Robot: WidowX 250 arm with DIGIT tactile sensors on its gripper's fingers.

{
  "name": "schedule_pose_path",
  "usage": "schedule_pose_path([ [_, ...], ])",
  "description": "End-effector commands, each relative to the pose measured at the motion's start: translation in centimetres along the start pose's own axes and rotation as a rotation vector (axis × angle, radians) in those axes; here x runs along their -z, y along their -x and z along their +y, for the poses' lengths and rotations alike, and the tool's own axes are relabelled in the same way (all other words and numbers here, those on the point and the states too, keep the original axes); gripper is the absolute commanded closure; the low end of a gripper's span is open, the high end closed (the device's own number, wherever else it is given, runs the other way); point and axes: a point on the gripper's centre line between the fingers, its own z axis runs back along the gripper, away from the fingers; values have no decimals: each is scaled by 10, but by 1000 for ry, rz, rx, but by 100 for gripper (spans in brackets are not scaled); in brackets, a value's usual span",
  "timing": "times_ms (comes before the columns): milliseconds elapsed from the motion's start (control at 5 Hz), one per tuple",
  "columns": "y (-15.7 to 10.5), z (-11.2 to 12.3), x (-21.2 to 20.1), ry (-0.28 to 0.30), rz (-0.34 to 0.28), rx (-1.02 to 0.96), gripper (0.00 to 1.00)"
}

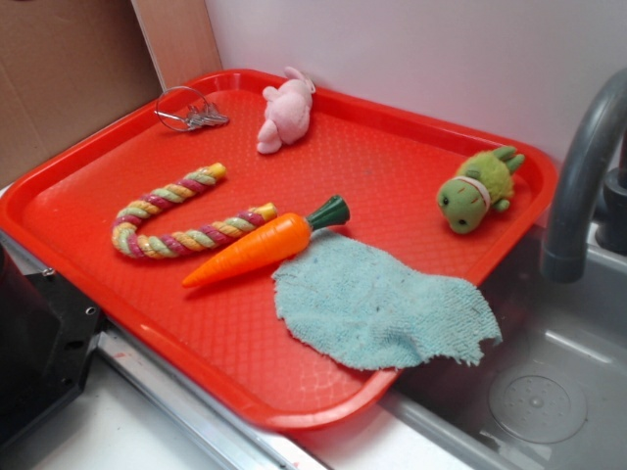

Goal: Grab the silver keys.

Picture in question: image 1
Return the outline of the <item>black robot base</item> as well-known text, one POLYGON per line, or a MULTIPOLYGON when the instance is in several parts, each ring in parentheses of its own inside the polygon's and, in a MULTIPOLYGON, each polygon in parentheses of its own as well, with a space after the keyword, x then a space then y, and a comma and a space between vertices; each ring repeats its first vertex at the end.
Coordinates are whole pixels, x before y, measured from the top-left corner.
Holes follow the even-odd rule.
POLYGON ((23 274, 1 250, 1 448, 84 390, 102 309, 60 274, 23 274))

